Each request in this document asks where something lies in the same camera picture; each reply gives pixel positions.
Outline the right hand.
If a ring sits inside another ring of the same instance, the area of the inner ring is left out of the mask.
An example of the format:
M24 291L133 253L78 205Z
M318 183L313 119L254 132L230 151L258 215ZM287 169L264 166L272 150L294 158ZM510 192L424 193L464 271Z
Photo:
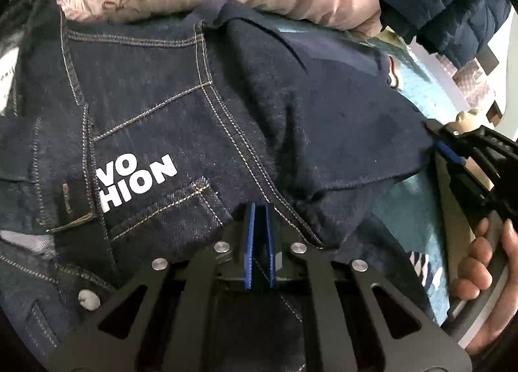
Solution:
M480 221L474 232L476 238L457 267L457 279L449 288L455 298L474 300L492 284L492 275L487 269L493 255L492 246L486 239L489 226L488 219ZM494 343L517 312L517 233L511 220L504 223L501 244L508 258L507 282L492 313L465 348L470 356L482 353Z

